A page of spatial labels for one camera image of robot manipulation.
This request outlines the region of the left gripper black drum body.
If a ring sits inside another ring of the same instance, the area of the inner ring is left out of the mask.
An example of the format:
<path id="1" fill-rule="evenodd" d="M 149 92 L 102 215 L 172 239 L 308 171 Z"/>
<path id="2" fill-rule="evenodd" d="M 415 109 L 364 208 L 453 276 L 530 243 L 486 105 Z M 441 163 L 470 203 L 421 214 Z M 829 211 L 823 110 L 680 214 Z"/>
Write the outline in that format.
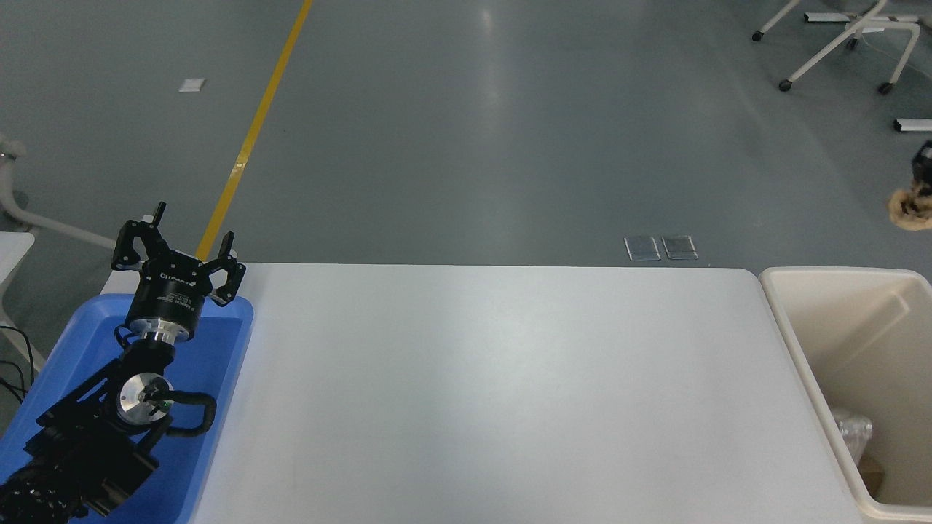
<path id="1" fill-rule="evenodd" d="M 139 269 L 139 285 L 125 324 L 139 333 L 142 322 L 163 321 L 195 334 L 210 292 L 210 279 L 200 273 L 200 267 L 200 260 L 186 253 L 146 260 Z"/>

